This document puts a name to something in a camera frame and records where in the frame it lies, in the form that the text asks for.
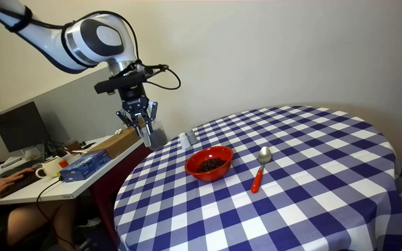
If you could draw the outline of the black monitor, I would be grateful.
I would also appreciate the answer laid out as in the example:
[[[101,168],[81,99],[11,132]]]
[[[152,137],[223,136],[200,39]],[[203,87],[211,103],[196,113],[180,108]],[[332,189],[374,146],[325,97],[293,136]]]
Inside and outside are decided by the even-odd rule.
[[[8,152],[45,144],[51,139],[33,101],[0,114],[0,137]]]

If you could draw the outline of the orange bowl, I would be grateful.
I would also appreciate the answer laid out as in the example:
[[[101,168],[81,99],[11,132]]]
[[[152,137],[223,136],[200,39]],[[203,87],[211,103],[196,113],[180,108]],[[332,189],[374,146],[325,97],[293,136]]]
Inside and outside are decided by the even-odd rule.
[[[199,181],[212,182],[216,181],[224,176],[230,169],[231,161],[233,157],[233,151],[227,146],[211,146],[206,149],[202,149],[192,156],[190,156],[185,162],[185,171],[196,178]],[[212,170],[207,173],[197,173],[201,162],[212,158],[220,158],[226,161],[221,167]]]

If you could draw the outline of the person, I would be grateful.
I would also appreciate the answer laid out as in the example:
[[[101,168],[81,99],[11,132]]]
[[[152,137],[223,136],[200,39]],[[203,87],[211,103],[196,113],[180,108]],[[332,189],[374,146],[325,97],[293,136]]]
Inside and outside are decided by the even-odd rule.
[[[0,194],[13,186],[27,174],[35,173],[33,168],[21,170],[0,179]],[[46,201],[38,204],[21,204],[0,207],[0,250],[15,251],[20,242],[38,232],[50,223],[57,235],[62,250],[75,251],[73,222],[75,203],[73,200]]]

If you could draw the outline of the colourless glass jar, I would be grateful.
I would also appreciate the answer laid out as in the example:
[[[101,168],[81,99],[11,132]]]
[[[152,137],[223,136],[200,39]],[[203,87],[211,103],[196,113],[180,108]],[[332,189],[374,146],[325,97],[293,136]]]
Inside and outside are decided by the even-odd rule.
[[[144,145],[151,150],[156,150],[167,144],[168,138],[161,121],[152,121],[150,125],[141,125]]]

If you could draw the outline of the blue box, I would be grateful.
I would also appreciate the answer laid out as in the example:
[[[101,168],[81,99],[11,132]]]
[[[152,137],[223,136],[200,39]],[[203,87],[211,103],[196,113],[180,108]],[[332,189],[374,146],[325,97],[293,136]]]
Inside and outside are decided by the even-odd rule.
[[[109,161],[111,161],[111,157],[106,150],[89,152],[63,168],[60,171],[60,177],[66,183],[84,181]]]

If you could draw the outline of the white shaker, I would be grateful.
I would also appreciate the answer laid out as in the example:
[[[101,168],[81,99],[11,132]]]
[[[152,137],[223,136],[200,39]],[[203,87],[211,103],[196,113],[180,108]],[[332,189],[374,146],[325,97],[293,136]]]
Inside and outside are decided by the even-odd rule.
[[[191,143],[190,143],[186,133],[180,133],[178,135],[178,138],[179,138],[182,149],[187,149],[191,146]]]

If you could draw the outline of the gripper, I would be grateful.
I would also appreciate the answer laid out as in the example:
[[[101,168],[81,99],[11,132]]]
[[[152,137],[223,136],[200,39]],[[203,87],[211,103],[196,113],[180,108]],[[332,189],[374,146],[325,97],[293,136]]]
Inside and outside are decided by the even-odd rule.
[[[154,131],[153,123],[156,119],[158,102],[150,101],[146,95],[143,84],[128,86],[118,89],[122,100],[121,110],[116,112],[118,118],[121,119],[128,127],[135,129],[136,134],[142,138],[142,129],[139,124],[137,114],[144,115],[147,134],[151,135]]]

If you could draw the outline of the blue white checked tablecloth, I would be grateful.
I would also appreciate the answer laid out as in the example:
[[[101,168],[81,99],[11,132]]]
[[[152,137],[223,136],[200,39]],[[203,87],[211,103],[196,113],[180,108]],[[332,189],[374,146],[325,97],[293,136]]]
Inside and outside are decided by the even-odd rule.
[[[194,128],[146,157],[121,186],[119,251],[402,251],[402,170],[385,136],[342,111],[284,106]],[[199,181],[186,160],[233,151],[222,178]],[[258,154],[270,148],[259,191]]]

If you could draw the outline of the dark brown beans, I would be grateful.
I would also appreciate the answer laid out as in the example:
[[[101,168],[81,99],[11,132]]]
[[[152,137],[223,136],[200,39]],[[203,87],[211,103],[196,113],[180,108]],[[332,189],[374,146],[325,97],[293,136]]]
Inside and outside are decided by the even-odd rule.
[[[225,160],[220,158],[212,158],[200,163],[198,169],[196,170],[197,173],[207,173],[212,170],[215,170],[226,163]]]

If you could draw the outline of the white mug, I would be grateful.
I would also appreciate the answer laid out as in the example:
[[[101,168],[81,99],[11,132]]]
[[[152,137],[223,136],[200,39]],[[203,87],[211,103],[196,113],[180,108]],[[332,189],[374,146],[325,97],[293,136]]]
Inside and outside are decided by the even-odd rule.
[[[59,156],[56,156],[46,162],[42,163],[42,166],[35,171],[35,175],[37,178],[46,178],[46,177],[57,177],[62,167],[60,162],[63,161]]]

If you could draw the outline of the white desk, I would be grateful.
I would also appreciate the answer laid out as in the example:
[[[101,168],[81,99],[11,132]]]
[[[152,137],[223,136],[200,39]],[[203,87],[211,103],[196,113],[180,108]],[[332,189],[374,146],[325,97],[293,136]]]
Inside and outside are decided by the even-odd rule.
[[[119,167],[123,160],[128,161],[130,157],[138,156],[139,161],[141,161],[148,154],[150,154],[150,149],[145,147],[143,140],[140,139],[83,181],[66,183],[59,181],[57,177],[43,178],[11,195],[0,198],[0,205],[33,203],[36,202],[38,195],[40,195],[40,201],[77,198],[84,190],[89,189],[91,185],[107,177],[107,174],[114,170],[115,167]]]

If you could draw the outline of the long cardboard box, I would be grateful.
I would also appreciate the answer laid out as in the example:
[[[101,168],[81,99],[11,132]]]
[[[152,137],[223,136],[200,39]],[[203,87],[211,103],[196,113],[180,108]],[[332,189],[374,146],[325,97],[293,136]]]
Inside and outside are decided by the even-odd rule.
[[[115,159],[136,142],[140,141],[140,139],[141,138],[136,134],[134,128],[122,129],[120,133],[110,136],[106,140],[89,149],[88,153],[104,150],[110,159]]]

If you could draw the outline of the grey partition panel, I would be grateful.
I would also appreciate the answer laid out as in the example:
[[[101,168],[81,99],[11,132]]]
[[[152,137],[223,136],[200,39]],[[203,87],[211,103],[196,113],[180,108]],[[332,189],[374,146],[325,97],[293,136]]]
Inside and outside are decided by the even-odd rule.
[[[53,141],[88,141],[113,135],[124,127],[116,112],[118,95],[97,94],[94,85],[110,76],[107,68],[72,75],[68,83],[59,76],[34,77],[28,74],[10,84],[0,114],[35,102]]]

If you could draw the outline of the black keyboard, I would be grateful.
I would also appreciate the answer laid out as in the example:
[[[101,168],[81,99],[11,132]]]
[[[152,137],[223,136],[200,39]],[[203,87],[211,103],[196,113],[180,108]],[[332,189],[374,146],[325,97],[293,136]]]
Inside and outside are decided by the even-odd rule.
[[[23,172],[22,174],[16,173],[4,179],[20,175],[22,175],[22,178],[18,178],[16,181],[13,181],[13,185],[7,187],[5,190],[1,192],[0,199],[5,198],[6,196],[9,196],[40,180],[40,178],[35,174],[34,171]]]

